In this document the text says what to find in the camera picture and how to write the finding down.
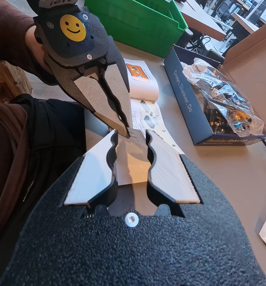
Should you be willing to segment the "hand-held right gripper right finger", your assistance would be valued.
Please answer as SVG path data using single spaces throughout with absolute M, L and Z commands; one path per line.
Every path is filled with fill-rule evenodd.
M 146 130 L 148 170 L 147 196 L 168 215 L 184 216 L 181 204 L 201 199 L 182 161 L 181 154 L 152 130 Z

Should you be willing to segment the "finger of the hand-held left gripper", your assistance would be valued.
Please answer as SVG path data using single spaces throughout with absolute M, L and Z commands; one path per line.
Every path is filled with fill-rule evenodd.
M 76 79 L 74 84 L 93 107 L 94 116 L 111 129 L 117 129 L 118 133 L 123 137 L 130 137 L 127 127 L 120 120 L 117 113 L 110 107 L 108 98 L 96 79 L 83 76 Z
M 128 132 L 130 127 L 130 96 L 117 64 L 108 65 L 103 73 L 104 87 L 111 107 L 121 124 L 118 132 Z

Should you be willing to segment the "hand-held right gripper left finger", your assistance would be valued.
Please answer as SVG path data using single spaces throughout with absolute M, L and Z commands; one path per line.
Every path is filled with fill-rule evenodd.
M 117 197 L 114 163 L 117 159 L 118 132 L 112 130 L 83 156 L 83 161 L 67 193 L 64 205 L 109 207 Z

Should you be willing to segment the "white charging instruction sheet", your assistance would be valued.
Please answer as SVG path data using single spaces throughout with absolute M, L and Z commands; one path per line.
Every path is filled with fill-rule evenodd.
M 146 182 L 151 166 L 147 159 L 146 130 L 152 130 L 180 154 L 179 148 L 167 131 L 156 102 L 131 98 L 133 127 L 128 128 L 130 138 L 118 136 L 116 170 L 118 185 Z

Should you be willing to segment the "blue cardboard kit box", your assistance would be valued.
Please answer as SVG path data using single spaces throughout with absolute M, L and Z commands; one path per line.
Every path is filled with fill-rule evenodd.
M 241 138 L 212 132 L 192 86 L 183 74 L 181 62 L 191 65 L 195 58 L 224 72 L 244 92 L 256 115 L 264 121 L 266 132 L 266 25 L 232 47 L 223 65 L 176 45 L 171 47 L 164 60 L 167 76 L 195 146 L 252 145 L 266 139 L 266 135 Z

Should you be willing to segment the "clear bag of yellow parts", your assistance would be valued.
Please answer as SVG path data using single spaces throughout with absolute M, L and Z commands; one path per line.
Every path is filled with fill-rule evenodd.
M 264 122 L 227 76 L 200 58 L 195 58 L 191 65 L 183 62 L 181 65 L 183 74 L 197 92 L 196 97 L 213 133 L 239 137 L 263 135 Z

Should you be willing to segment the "person's left forearm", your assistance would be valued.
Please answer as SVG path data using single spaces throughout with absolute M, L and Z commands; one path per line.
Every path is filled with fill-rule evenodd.
M 34 25 L 31 16 L 0 0 L 0 60 L 34 74 L 45 84 L 57 85 L 56 78 L 37 63 L 25 44 L 26 31 Z

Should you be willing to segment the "person's left hand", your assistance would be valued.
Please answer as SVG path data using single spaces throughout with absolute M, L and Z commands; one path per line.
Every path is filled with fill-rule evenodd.
M 48 73 L 53 75 L 52 70 L 44 62 L 45 50 L 42 44 L 39 44 L 35 38 L 36 26 L 30 27 L 25 34 L 25 44 L 29 51 L 34 56 L 37 63 Z

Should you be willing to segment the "green bin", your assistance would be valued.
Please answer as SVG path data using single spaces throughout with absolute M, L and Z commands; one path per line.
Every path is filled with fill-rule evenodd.
M 86 0 L 115 41 L 165 58 L 188 28 L 178 6 L 166 0 Z

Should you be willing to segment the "black cloth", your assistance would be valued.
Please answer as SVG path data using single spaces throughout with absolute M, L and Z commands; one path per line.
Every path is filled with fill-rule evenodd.
M 29 165 L 10 223 L 24 224 L 48 188 L 86 152 L 84 108 L 73 102 L 40 101 L 22 94 L 10 103 L 27 112 Z

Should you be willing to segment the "brown wooden furniture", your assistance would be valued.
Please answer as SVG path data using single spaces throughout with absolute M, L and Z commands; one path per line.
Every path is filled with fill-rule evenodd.
M 31 93 L 32 87 L 24 70 L 0 60 L 0 103 L 10 102 L 18 95 Z

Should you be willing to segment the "grey background table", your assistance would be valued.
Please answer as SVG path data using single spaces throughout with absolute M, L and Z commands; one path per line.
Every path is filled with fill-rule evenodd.
M 194 0 L 177 3 L 189 28 L 222 41 L 226 34 Z

